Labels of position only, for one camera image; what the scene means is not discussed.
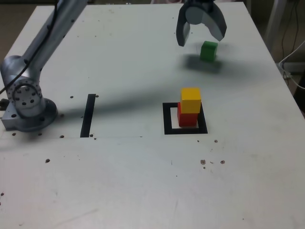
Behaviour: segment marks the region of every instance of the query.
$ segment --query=red cube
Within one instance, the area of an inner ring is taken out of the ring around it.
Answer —
[[[195,127],[197,125],[198,114],[182,114],[180,103],[178,103],[177,116],[180,127]]]

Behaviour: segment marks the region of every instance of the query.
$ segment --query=wooden block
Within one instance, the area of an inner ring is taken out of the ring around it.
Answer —
[[[200,60],[213,62],[216,58],[218,44],[215,42],[204,42],[200,51]]]
[[[198,114],[182,114],[181,104],[178,103],[177,109],[178,123],[180,127],[196,126]]]
[[[182,88],[180,103],[182,114],[198,114],[201,107],[200,89]]]

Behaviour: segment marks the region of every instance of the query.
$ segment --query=table surface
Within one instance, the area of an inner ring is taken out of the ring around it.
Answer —
[[[41,136],[0,125],[1,229],[305,227],[305,121],[245,6],[219,3],[228,29],[211,64],[203,25],[178,46],[180,7],[86,7],[41,73],[64,117]],[[8,55],[52,9],[36,8]],[[209,134],[164,135],[162,103],[193,86]],[[94,137],[80,138],[88,94]]]

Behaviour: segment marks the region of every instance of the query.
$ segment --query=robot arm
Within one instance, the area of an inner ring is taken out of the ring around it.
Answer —
[[[213,0],[188,0],[181,7],[178,16],[176,37],[178,44],[184,46],[190,33],[190,24],[204,24],[212,36],[221,41],[227,26],[224,16]]]
[[[0,72],[10,102],[2,117],[7,130],[35,131],[56,118],[55,103],[42,96],[40,74],[87,3],[88,0],[60,0],[24,55],[10,56],[1,64]]]
[[[1,64],[0,72],[10,102],[2,117],[7,130],[36,131],[56,118],[55,103],[42,96],[40,74],[87,2],[60,0],[24,55],[10,56]],[[224,17],[213,0],[188,0],[181,7],[177,22],[176,36],[180,46],[185,45],[190,24],[200,23],[204,23],[216,39],[224,37]]]

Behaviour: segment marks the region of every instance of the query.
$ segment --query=black tape strip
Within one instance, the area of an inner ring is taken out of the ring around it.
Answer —
[[[84,114],[84,119],[81,126],[81,137],[89,137],[91,121],[94,111],[95,94],[89,94]]]

